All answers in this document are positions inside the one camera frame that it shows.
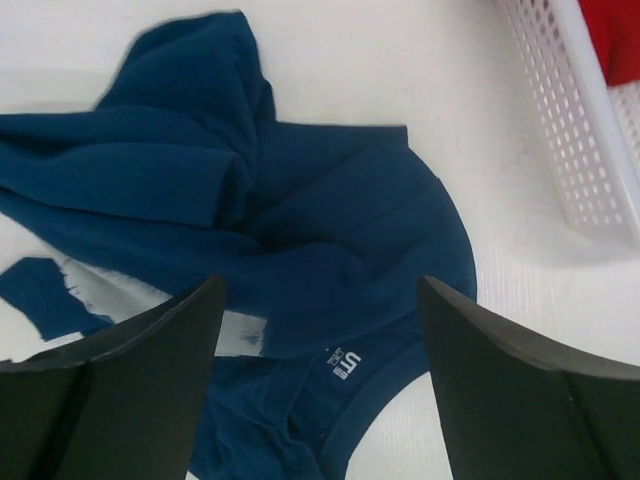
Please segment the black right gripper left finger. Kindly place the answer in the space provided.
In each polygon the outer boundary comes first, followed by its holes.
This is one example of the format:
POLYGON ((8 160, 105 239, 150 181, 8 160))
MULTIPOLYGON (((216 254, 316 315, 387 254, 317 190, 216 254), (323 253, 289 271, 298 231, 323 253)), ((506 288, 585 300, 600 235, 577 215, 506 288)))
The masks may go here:
POLYGON ((226 284, 1 365, 5 479, 182 479, 218 342, 226 284))

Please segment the blue cartoon print t-shirt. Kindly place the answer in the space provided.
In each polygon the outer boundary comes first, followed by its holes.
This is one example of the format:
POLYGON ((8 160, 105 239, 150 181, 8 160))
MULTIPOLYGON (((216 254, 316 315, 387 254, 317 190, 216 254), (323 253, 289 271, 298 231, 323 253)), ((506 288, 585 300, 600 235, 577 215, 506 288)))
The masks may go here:
POLYGON ((429 368, 419 279, 477 295, 406 128, 279 122, 239 12, 146 31, 90 111, 3 115, 1 211, 47 248, 1 276, 46 341, 224 277, 200 479, 343 478, 429 368))

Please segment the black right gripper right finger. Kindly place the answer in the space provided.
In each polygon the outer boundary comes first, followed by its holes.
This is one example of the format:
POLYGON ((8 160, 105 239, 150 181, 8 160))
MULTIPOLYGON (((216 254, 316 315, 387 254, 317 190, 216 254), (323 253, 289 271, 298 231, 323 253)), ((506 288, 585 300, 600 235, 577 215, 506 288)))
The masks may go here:
POLYGON ((635 479, 639 369, 545 337, 441 281, 417 291, 457 479, 635 479))

